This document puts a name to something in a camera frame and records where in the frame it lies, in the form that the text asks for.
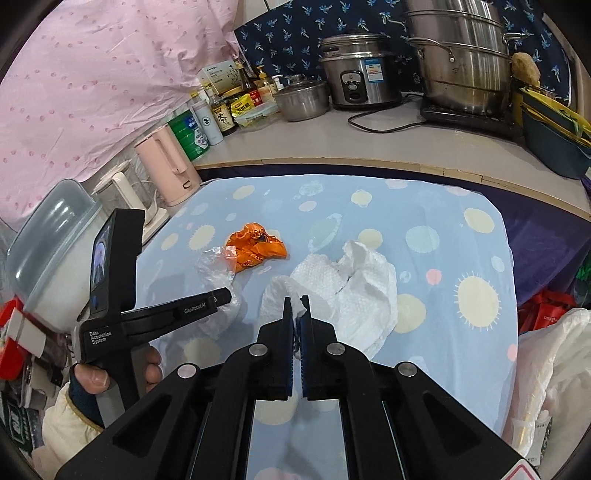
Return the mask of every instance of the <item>countertop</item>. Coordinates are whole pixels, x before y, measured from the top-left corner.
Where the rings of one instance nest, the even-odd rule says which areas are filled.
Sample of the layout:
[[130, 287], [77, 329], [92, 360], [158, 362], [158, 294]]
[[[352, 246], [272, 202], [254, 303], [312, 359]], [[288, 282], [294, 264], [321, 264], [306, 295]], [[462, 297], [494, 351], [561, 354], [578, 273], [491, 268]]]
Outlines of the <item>countertop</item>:
[[[374, 113], [358, 122], [388, 129], [420, 119], [418, 102]], [[546, 168], [517, 143], [454, 128], [419, 126], [372, 134], [347, 124], [351, 112], [329, 111], [312, 120], [279, 120], [255, 132], [236, 132], [194, 165], [341, 164], [392, 168], [473, 181], [523, 194], [591, 221], [591, 204], [578, 180]]]

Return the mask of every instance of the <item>silver bolt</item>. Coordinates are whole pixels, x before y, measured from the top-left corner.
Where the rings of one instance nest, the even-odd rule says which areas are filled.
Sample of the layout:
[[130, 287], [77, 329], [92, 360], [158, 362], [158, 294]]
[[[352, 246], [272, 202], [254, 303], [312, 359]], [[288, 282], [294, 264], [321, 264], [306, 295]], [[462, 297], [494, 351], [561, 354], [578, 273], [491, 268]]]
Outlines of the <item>silver bolt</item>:
[[417, 374], [417, 366], [411, 362], [404, 362], [399, 365], [398, 371], [404, 377], [414, 377]]
[[248, 349], [248, 352], [252, 356], [263, 356], [268, 351], [269, 349], [267, 348], [267, 346], [263, 345], [262, 343], [255, 343], [254, 345], [251, 345], [251, 347]]
[[191, 378], [197, 373], [197, 367], [191, 364], [184, 364], [178, 368], [177, 373], [180, 378]]
[[345, 346], [339, 342], [329, 343], [326, 351], [331, 355], [343, 355], [345, 353]]

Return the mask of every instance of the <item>finger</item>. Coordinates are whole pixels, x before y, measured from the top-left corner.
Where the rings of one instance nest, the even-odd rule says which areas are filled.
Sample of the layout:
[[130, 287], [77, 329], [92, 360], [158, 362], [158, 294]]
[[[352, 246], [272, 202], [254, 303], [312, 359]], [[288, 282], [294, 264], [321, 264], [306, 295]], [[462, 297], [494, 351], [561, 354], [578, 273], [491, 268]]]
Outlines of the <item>finger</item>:
[[77, 364], [74, 375], [82, 388], [91, 395], [103, 393], [109, 388], [109, 374], [92, 365]]
[[153, 364], [148, 364], [145, 372], [146, 382], [158, 383], [162, 380], [162, 370]]
[[159, 365], [162, 361], [162, 357], [158, 353], [158, 351], [150, 345], [150, 348], [146, 352], [146, 360], [149, 364]]

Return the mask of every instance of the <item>rice cooker control panel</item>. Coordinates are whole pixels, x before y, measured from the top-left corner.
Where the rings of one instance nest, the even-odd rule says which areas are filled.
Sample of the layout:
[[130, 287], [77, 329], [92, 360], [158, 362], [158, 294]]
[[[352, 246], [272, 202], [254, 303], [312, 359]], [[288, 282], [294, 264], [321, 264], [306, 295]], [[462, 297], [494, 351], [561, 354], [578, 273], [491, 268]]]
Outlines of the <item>rice cooker control panel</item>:
[[363, 72], [358, 70], [345, 70], [340, 74], [340, 82], [343, 87], [345, 100], [349, 103], [365, 103], [368, 101], [368, 93], [365, 88]]

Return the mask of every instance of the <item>red and white warning label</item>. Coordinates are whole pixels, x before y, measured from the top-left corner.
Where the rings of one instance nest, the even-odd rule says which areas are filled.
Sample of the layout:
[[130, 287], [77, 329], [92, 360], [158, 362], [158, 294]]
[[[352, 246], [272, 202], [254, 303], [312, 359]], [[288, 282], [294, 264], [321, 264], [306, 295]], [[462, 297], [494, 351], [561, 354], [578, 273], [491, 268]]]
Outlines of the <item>red and white warning label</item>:
[[540, 480], [534, 468], [523, 458], [501, 480]]

